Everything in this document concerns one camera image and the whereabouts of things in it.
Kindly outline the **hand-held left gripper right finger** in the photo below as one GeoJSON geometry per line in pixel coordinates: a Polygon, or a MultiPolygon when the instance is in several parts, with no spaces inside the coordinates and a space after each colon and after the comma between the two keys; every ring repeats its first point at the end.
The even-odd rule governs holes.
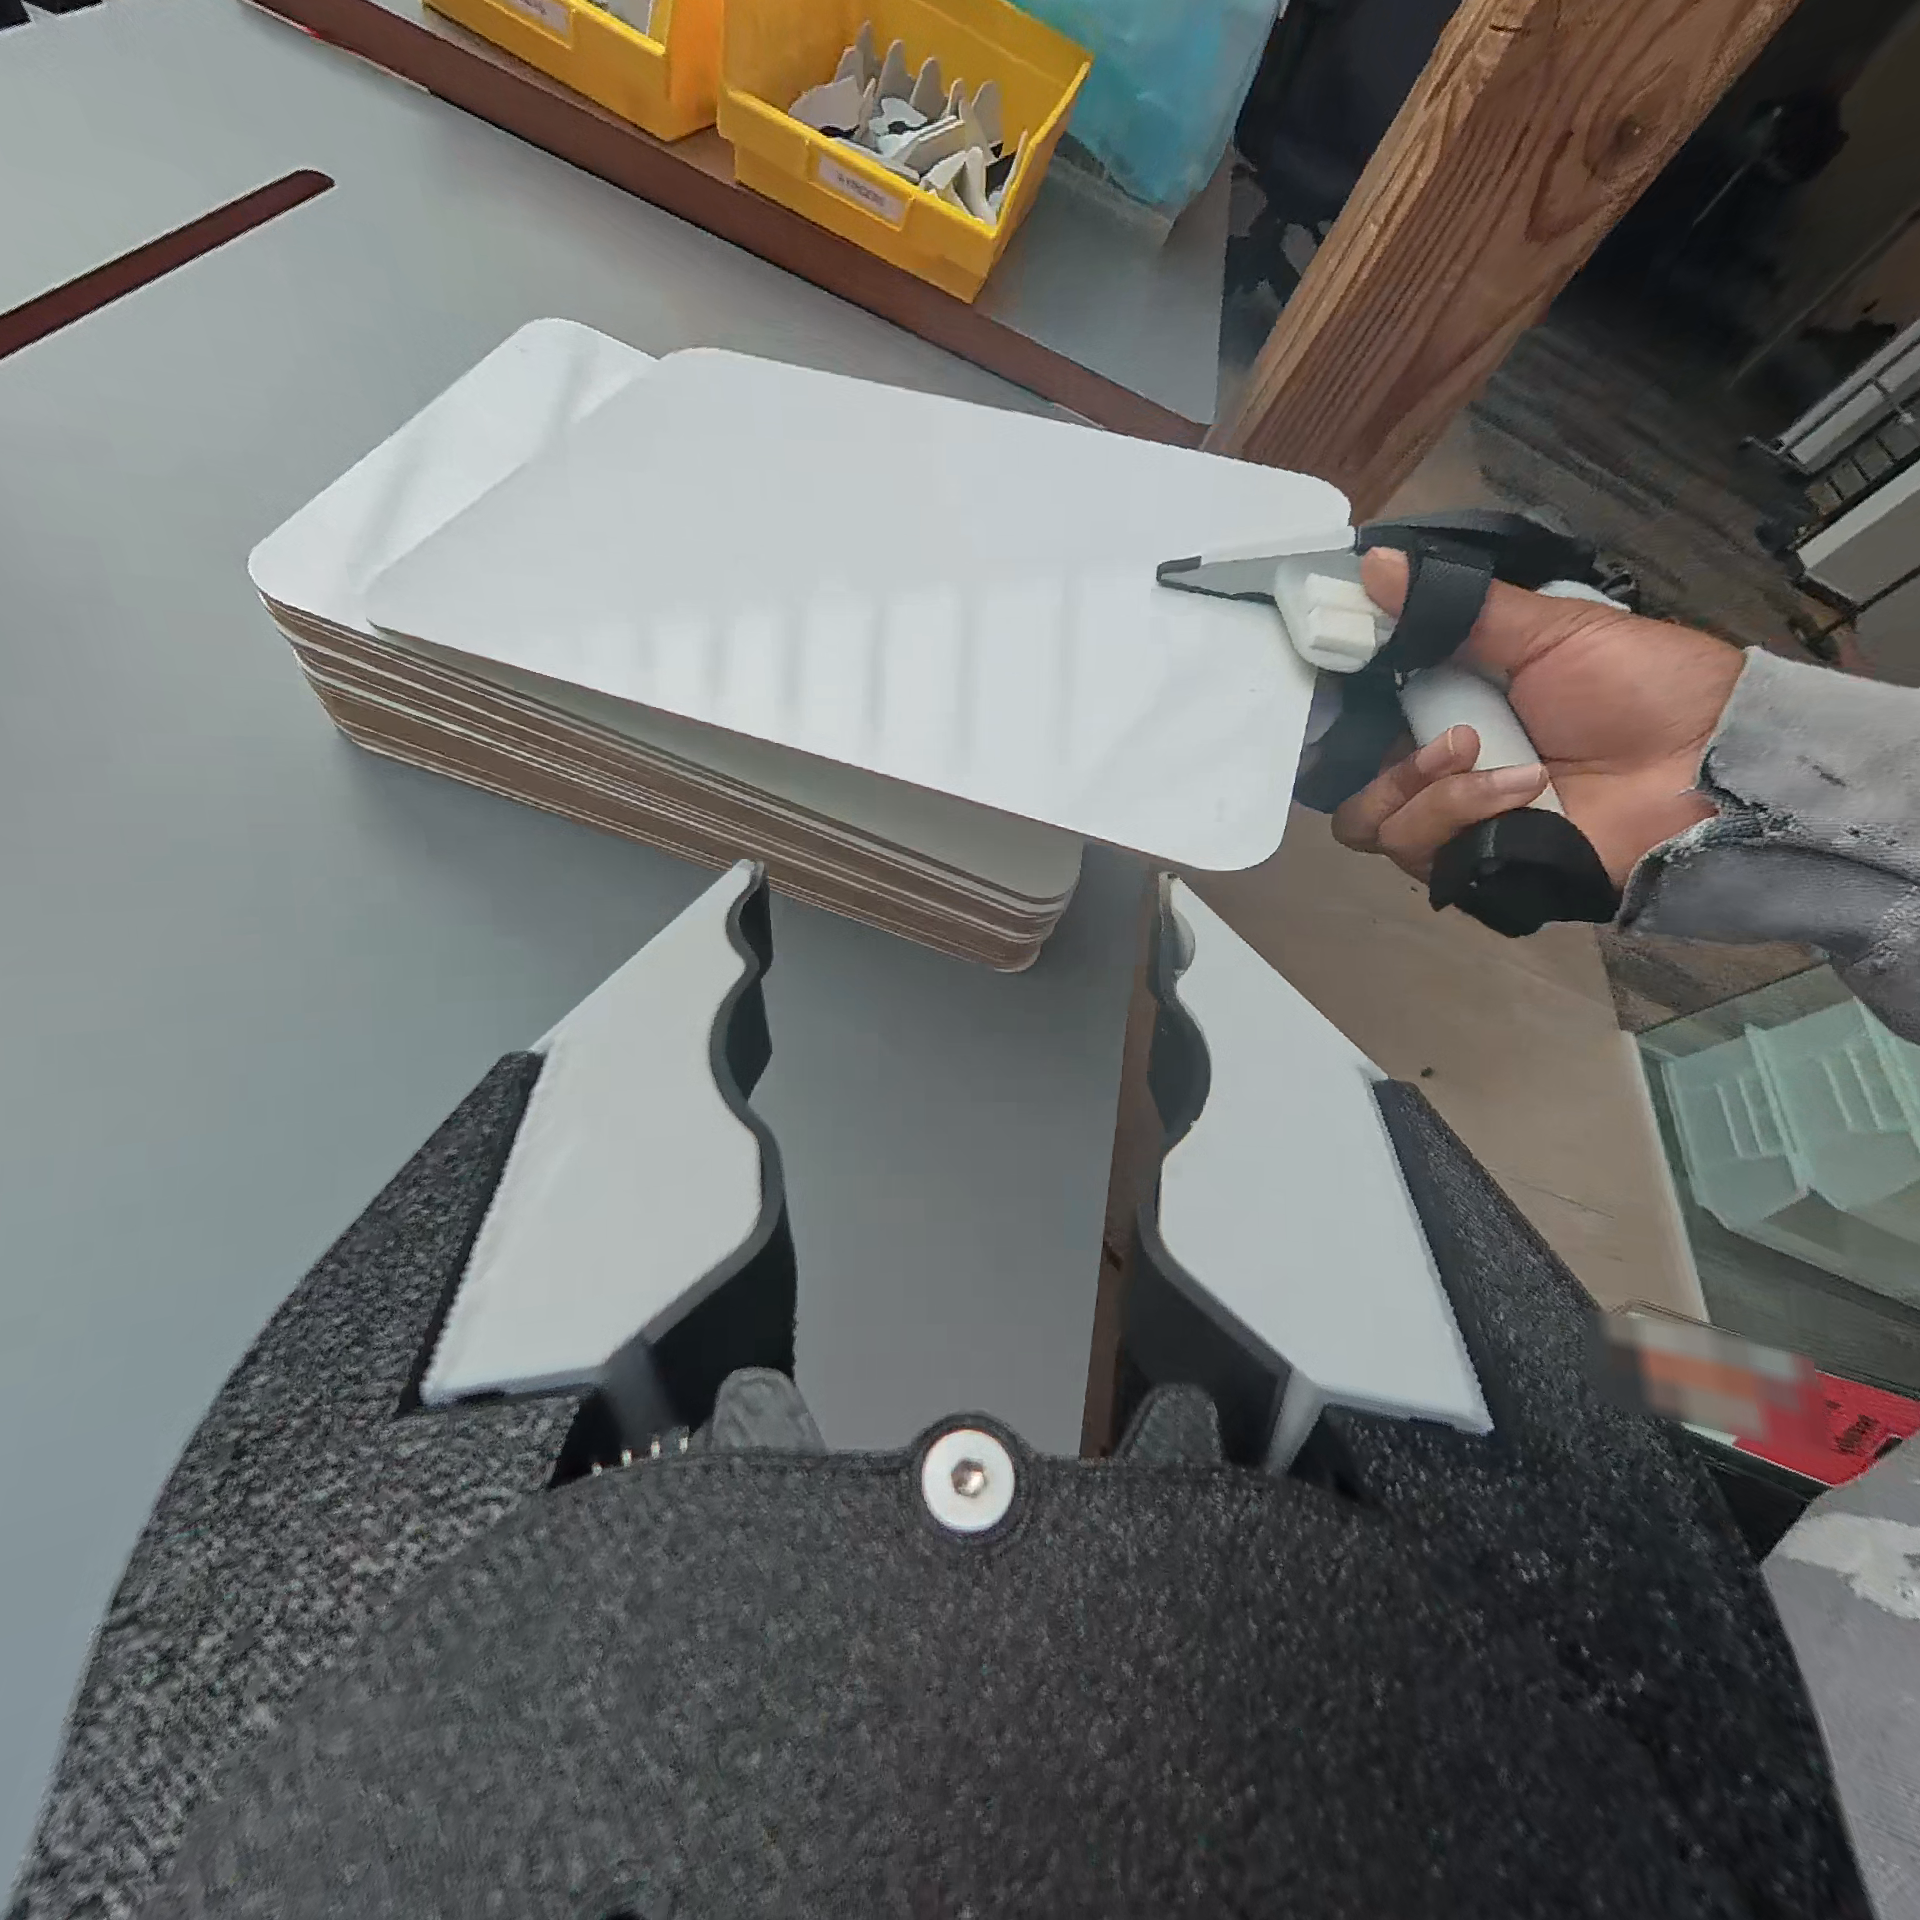
{"type": "Polygon", "coordinates": [[[1488,1434],[1385,1073],[1171,873],[1146,981],[1162,1140],[1125,1358],[1205,1389],[1228,1457],[1274,1474],[1330,1410],[1488,1434]]]}

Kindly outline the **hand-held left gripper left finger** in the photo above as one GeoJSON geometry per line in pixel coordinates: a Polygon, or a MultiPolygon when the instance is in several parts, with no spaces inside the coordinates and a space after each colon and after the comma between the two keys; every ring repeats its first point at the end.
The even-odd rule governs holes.
{"type": "Polygon", "coordinates": [[[738,858],[557,1020],[420,1360],[420,1406],[579,1397],[575,1452],[707,1424],[793,1376],[797,1255],[752,1095],[773,898],[738,858]]]}

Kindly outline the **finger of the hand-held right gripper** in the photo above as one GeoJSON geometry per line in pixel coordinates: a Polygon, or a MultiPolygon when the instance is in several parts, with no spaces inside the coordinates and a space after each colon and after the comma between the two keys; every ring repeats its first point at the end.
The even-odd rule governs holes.
{"type": "Polygon", "coordinates": [[[1357,527],[1317,544],[1295,535],[1271,553],[1249,546],[1165,559],[1156,584],[1274,607],[1289,649],[1315,669],[1369,668],[1397,625],[1362,584],[1357,527]]]}

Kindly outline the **white rounded board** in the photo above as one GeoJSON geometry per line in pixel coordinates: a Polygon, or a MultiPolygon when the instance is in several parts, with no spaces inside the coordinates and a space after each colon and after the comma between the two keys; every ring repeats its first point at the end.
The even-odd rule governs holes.
{"type": "Polygon", "coordinates": [[[475,662],[1236,873],[1315,671],[1159,565],[1344,544],[1328,481],[720,350],[672,352],[369,589],[475,662]]]}

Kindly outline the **stack of white panels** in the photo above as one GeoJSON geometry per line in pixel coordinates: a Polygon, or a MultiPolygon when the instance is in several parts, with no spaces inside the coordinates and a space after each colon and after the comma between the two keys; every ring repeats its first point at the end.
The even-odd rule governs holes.
{"type": "Polygon", "coordinates": [[[255,548],[251,584],[327,717],[386,761],[714,871],[751,856],[785,895],[1028,968],[1081,877],[1065,829],[372,624],[380,574],[655,364],[577,319],[527,321],[255,548]]]}

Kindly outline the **person's right forearm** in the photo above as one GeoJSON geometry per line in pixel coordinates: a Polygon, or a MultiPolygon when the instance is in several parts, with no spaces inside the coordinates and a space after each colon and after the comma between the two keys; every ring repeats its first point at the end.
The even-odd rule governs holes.
{"type": "Polygon", "coordinates": [[[1706,822],[1629,873],[1616,927],[1800,944],[1919,1041],[1919,695],[1752,649],[1700,753],[1706,822]]]}

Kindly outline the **person's right hand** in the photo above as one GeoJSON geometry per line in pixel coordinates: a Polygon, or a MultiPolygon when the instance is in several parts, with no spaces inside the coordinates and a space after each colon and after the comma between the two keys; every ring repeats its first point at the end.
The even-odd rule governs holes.
{"type": "Polygon", "coordinates": [[[1340,846],[1426,880],[1458,832],[1549,785],[1615,887],[1647,853],[1708,822],[1698,768],[1745,671],[1709,632],[1586,598],[1491,583],[1458,658],[1505,697],[1540,764],[1480,768],[1473,726],[1399,737],[1381,772],[1333,813],[1340,846]]]}

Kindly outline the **yellow parts bin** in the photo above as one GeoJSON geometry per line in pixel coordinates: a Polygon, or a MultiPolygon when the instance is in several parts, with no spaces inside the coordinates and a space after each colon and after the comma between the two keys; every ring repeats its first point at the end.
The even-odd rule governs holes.
{"type": "Polygon", "coordinates": [[[652,137],[714,128],[725,2],[427,2],[652,137]]]}
{"type": "Polygon", "coordinates": [[[737,181],[969,302],[1037,197],[1088,70],[1081,45],[1004,2],[732,2],[716,122],[737,181]],[[867,20],[880,45],[900,38],[909,64],[936,57],[946,80],[1000,85],[1011,133],[1027,133],[1027,158],[996,223],[888,176],[786,111],[832,76],[867,20]]]}

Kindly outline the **teal plastic bag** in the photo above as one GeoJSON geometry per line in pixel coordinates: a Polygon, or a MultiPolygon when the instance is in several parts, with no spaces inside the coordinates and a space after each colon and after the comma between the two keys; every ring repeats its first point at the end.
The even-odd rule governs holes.
{"type": "Polygon", "coordinates": [[[1176,221],[1212,182],[1284,2],[1021,2],[1088,52],[1077,165],[1176,221]]]}

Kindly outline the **pile of grey printed parts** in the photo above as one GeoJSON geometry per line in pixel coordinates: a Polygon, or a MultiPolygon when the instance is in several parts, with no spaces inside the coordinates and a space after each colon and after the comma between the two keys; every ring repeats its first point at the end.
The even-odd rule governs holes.
{"type": "Polygon", "coordinates": [[[804,87],[786,111],[809,133],[984,223],[1000,221],[1027,158],[1027,133],[1011,133],[996,81],[946,80],[936,57],[909,64],[906,44],[880,45],[871,20],[843,48],[832,76],[804,87]]]}

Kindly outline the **printed badge card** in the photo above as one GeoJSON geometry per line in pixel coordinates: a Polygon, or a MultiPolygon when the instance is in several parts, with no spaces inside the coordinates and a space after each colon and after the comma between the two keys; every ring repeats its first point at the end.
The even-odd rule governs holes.
{"type": "Polygon", "coordinates": [[[1826,1407],[1826,1440],[1807,1474],[1842,1486],[1919,1432],[1919,1397],[1879,1383],[1815,1372],[1826,1407]]]}

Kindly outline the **grey spattered sweatshirt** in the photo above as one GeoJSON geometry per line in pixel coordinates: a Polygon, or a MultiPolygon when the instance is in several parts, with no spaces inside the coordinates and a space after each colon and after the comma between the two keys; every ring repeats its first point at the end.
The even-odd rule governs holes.
{"type": "Polygon", "coordinates": [[[1765,1561],[1875,1916],[1919,1916],[1919,1452],[1817,1496],[1765,1561]]]}

